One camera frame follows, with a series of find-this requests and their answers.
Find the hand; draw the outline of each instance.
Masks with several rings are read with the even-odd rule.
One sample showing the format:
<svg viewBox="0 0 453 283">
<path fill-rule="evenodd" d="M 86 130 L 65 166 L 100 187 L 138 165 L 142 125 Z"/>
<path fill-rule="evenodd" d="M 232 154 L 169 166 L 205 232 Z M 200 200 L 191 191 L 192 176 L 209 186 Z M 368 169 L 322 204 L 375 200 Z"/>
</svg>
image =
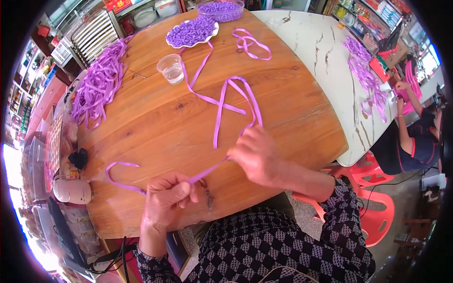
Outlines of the hand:
<svg viewBox="0 0 453 283">
<path fill-rule="evenodd" d="M 404 99 L 397 97 L 396 107 L 398 109 L 398 116 L 403 115 Z"/>
<path fill-rule="evenodd" d="M 242 167 L 250 181 L 275 187 L 283 161 L 274 139 L 262 126 L 245 129 L 236 145 L 228 150 L 227 156 Z"/>
<path fill-rule="evenodd" d="M 143 210 L 142 230 L 167 232 L 167 226 L 173 221 L 178 205 L 184 208 L 189 201 L 198 202 L 195 189 L 185 182 L 187 179 L 186 175 L 176 171 L 151 178 Z"/>
<path fill-rule="evenodd" d="M 410 88 L 410 84 L 403 82 L 403 81 L 399 81 L 395 84 L 395 88 L 397 91 L 400 91 L 403 89 L 408 89 L 408 88 Z"/>
</svg>

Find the checkered shirt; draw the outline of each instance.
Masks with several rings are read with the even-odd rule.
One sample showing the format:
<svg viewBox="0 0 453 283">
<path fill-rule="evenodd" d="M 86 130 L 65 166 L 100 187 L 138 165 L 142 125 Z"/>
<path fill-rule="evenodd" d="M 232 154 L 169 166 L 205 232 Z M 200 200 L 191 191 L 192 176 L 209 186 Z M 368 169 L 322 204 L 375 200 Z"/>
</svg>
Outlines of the checkered shirt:
<svg viewBox="0 0 453 283">
<path fill-rule="evenodd" d="M 204 236 L 199 264 L 185 283 L 366 282 L 376 265 L 365 247 L 356 194 L 337 179 L 325 210 L 319 241 L 283 213 L 251 207 L 213 222 Z M 181 282 L 167 256 L 137 251 L 144 283 Z"/>
</svg>

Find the water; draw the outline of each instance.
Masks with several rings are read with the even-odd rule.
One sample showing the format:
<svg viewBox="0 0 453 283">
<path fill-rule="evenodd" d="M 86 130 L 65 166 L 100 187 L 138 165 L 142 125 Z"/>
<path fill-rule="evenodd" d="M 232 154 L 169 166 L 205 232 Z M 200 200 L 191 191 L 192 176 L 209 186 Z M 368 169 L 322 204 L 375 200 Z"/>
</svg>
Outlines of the water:
<svg viewBox="0 0 453 283">
<path fill-rule="evenodd" d="M 164 77 L 168 80 L 168 82 L 172 85 L 176 85 L 184 79 L 183 68 L 181 67 L 181 64 L 174 64 L 166 68 L 162 73 L 164 74 Z"/>
</svg>

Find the plastic cup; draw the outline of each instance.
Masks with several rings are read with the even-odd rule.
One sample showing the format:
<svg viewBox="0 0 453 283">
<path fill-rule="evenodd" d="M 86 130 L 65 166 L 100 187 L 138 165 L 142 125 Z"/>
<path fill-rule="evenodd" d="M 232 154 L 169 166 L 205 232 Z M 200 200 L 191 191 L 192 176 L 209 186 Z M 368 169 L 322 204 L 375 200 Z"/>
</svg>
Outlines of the plastic cup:
<svg viewBox="0 0 453 283">
<path fill-rule="evenodd" d="M 157 63 L 157 70 L 164 75 L 164 78 L 172 85 L 180 83 L 184 79 L 181 56 L 170 54 Z"/>
</svg>

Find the wood grain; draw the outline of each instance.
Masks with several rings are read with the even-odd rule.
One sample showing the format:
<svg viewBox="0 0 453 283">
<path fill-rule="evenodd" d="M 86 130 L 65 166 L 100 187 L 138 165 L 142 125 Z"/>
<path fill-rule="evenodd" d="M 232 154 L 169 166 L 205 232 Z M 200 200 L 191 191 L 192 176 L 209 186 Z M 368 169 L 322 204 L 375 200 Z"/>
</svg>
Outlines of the wood grain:
<svg viewBox="0 0 453 283">
<path fill-rule="evenodd" d="M 217 106 L 192 94 L 185 82 L 170 85 L 156 64 L 175 53 L 165 42 L 165 34 L 175 25 L 194 19 L 190 11 L 158 23 L 134 36 L 123 57 L 128 68 L 123 83 L 106 109 L 107 121 L 94 130 L 79 128 L 79 146 L 88 150 L 87 168 L 82 178 L 90 181 L 93 200 L 87 205 L 93 225 L 101 238 L 137 237 L 145 197 L 110 184 L 106 167 L 114 161 L 139 164 L 116 165 L 112 179 L 146 189 L 150 177 L 168 170 L 193 176 L 220 162 L 234 145 L 241 129 L 251 121 L 245 99 L 231 86 L 225 102 L 247 111 L 241 115 L 223 110 L 218 149 L 212 147 Z M 272 59 L 252 59 L 236 52 L 234 28 L 245 28 L 272 50 Z M 211 40 L 214 52 L 198 78 L 194 90 L 219 99 L 220 90 L 230 76 L 241 76 L 250 84 L 260 106 L 265 129 L 270 131 L 284 158 L 318 170 L 347 150 L 340 123 L 316 80 L 292 50 L 250 12 L 241 19 L 220 24 L 219 34 Z M 186 49 L 182 58 L 189 78 L 210 48 L 199 44 Z M 250 52 L 266 57 L 256 45 Z M 201 201 L 180 210 L 171 230 L 199 221 L 212 221 L 264 201 L 280 191 L 249 182 L 232 162 L 224 162 L 205 178 L 213 200 L 201 187 Z"/>
</svg>

